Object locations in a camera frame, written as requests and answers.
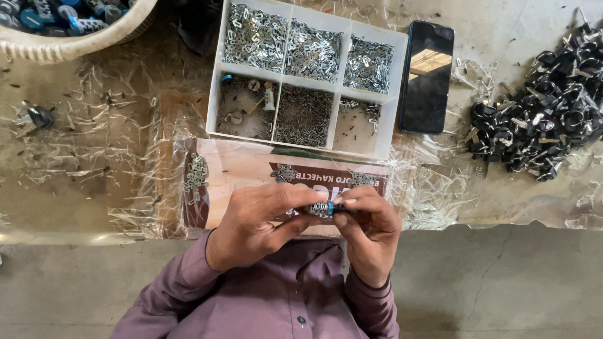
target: plastic basket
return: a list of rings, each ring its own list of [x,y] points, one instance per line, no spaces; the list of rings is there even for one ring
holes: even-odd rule
[[[113,25],[80,37],[45,37],[0,26],[0,52],[9,59],[39,64],[60,63],[141,35],[154,20],[157,0],[138,0]]]

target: blue ring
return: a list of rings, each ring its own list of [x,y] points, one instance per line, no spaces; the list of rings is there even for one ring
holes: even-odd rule
[[[222,77],[222,82],[223,83],[228,83],[230,81],[232,81],[232,75],[229,74],[229,75],[225,75],[225,76]]]

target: smartphone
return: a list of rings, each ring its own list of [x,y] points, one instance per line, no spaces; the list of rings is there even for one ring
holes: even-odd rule
[[[444,130],[454,30],[415,20],[409,35],[398,126],[404,132],[436,135]]]

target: workbench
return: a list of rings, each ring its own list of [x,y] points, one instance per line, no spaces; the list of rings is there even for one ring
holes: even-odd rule
[[[599,0],[295,4],[403,32],[417,18],[450,26],[456,31],[453,69],[457,59],[471,60],[491,73],[496,88],[501,81],[523,84],[534,56],[554,49],[572,22],[581,20],[578,4],[593,22],[603,18]],[[116,221],[155,227],[157,218],[132,206],[137,199],[156,200],[152,192],[139,189],[148,180],[149,156],[157,151],[148,149],[150,133],[162,138],[155,145],[174,137],[154,130],[159,123],[153,120],[157,100],[166,90],[186,93],[187,99],[178,101],[180,111],[193,107],[190,115],[202,116],[214,58],[191,54],[170,24],[174,21],[173,16],[158,17],[130,43],[57,65],[0,57],[0,70],[9,70],[0,72],[0,243],[125,243],[145,239],[145,232],[116,228]],[[412,209],[401,211],[409,217],[405,228],[538,220],[549,227],[603,229],[603,142],[577,151],[558,178],[546,183],[529,173],[511,176],[503,165],[486,169],[461,152],[469,130],[464,116],[477,94],[453,81],[446,132],[440,136],[394,133],[393,148],[412,154],[405,162],[412,174],[404,202]],[[36,133],[27,142],[16,139],[13,120],[22,100],[54,106],[53,130]],[[130,220],[124,220],[126,214]]]

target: blue lock part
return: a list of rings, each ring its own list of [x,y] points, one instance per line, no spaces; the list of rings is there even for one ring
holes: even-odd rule
[[[69,21],[70,17],[77,17],[77,11],[67,5],[62,5],[57,8],[58,15],[60,15],[63,19]]]
[[[105,13],[105,4],[101,0],[84,0],[84,2],[94,11],[94,15],[101,17]]]
[[[64,28],[56,26],[46,26],[40,30],[40,34],[49,37],[68,37],[69,34]]]
[[[16,17],[4,12],[0,12],[0,26],[12,28],[14,30],[21,30],[22,28],[21,23]]]
[[[67,5],[67,6],[75,8],[80,5],[80,0],[61,0],[61,3],[63,5]]]
[[[107,6],[114,5],[115,7],[119,8],[119,10],[128,8],[123,2],[121,2],[121,0],[103,0],[103,3]]]
[[[15,16],[21,9],[20,0],[0,0],[0,12]]]
[[[114,5],[105,6],[105,23],[112,25],[121,17],[121,10]]]
[[[22,10],[21,13],[19,13],[19,19],[25,26],[32,30],[41,30],[42,27],[44,27],[44,20],[31,8]]]
[[[222,83],[223,84],[230,84],[232,83],[232,75],[228,74],[222,77]]]
[[[36,5],[41,24],[52,24],[55,22],[48,0],[34,0],[34,5]]]
[[[105,27],[109,27],[109,25],[99,19],[78,19],[76,17],[69,18],[69,25],[71,26],[72,34],[77,36],[94,33]]]

